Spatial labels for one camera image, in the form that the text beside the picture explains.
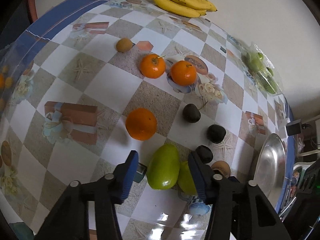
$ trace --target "clear plastic bag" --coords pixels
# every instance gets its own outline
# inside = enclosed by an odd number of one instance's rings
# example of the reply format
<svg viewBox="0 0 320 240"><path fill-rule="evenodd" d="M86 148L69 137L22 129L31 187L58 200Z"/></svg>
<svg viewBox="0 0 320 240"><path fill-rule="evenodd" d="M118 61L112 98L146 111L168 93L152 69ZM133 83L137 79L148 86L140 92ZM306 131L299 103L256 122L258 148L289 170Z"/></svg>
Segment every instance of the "clear plastic bag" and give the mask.
<svg viewBox="0 0 320 240"><path fill-rule="evenodd" d="M268 57L255 43L241 44L242 61L257 85L272 96L282 94L281 77Z"/></svg>

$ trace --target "printed gift box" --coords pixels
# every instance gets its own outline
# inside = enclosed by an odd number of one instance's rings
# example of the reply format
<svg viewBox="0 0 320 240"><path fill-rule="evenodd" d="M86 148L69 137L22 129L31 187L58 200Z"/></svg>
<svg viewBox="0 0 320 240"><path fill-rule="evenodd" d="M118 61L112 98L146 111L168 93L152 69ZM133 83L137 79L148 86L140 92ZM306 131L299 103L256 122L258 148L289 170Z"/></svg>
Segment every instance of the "printed gift box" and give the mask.
<svg viewBox="0 0 320 240"><path fill-rule="evenodd" d="M44 105L45 124L43 135L54 144L70 138L94 145L97 142L96 106L48 101Z"/></svg>

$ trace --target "wall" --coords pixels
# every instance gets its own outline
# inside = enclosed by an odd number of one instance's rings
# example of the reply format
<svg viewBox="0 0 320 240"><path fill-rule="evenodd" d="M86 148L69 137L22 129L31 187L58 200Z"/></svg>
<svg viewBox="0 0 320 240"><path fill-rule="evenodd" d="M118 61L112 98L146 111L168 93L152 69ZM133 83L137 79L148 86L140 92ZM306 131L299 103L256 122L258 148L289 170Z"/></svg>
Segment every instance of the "wall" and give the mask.
<svg viewBox="0 0 320 240"><path fill-rule="evenodd" d="M36 0L38 16L63 0ZM296 118L320 114L320 26L302 0L211 0L207 18L254 41L278 69Z"/></svg>

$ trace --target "orange fruit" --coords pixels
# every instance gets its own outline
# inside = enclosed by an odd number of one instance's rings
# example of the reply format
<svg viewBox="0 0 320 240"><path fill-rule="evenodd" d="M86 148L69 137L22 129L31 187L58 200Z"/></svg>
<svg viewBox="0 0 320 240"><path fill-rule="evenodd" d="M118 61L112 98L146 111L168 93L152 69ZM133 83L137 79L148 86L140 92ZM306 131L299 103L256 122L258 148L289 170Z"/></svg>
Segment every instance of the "orange fruit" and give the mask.
<svg viewBox="0 0 320 240"><path fill-rule="evenodd" d="M148 78L161 77L165 72L165 61L157 54L147 55L140 63L140 71L142 75Z"/></svg>
<svg viewBox="0 0 320 240"><path fill-rule="evenodd" d="M4 84L5 84L4 75L0 74L0 89L4 88Z"/></svg>
<svg viewBox="0 0 320 240"><path fill-rule="evenodd" d="M172 80L180 86L193 84L197 78L196 67L190 62L181 60L175 63L170 70Z"/></svg>
<svg viewBox="0 0 320 240"><path fill-rule="evenodd" d="M157 130L157 119L148 109L138 108L129 113L125 127L133 139L145 141Z"/></svg>

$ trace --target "metal bolt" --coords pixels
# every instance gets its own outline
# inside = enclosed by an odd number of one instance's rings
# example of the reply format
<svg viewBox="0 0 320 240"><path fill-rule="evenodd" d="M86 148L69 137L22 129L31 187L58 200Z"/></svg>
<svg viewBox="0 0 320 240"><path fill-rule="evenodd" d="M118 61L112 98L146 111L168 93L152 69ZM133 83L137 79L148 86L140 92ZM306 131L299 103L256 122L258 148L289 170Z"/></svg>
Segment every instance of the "metal bolt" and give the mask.
<svg viewBox="0 0 320 240"><path fill-rule="evenodd" d="M71 187L77 187L79 185L79 181L77 181L77 180L74 180L74 181L72 181L71 183L70 183L70 186Z"/></svg>
<svg viewBox="0 0 320 240"><path fill-rule="evenodd" d="M104 178L107 180L113 179L115 176L112 173L108 173L106 175L104 175Z"/></svg>
<svg viewBox="0 0 320 240"><path fill-rule="evenodd" d="M254 180L249 180L249 181L248 181L248 184L249 184L251 187L255 187L255 186L258 185Z"/></svg>
<svg viewBox="0 0 320 240"><path fill-rule="evenodd" d="M222 175L221 174L214 174L213 176L212 176L215 180L222 180Z"/></svg>

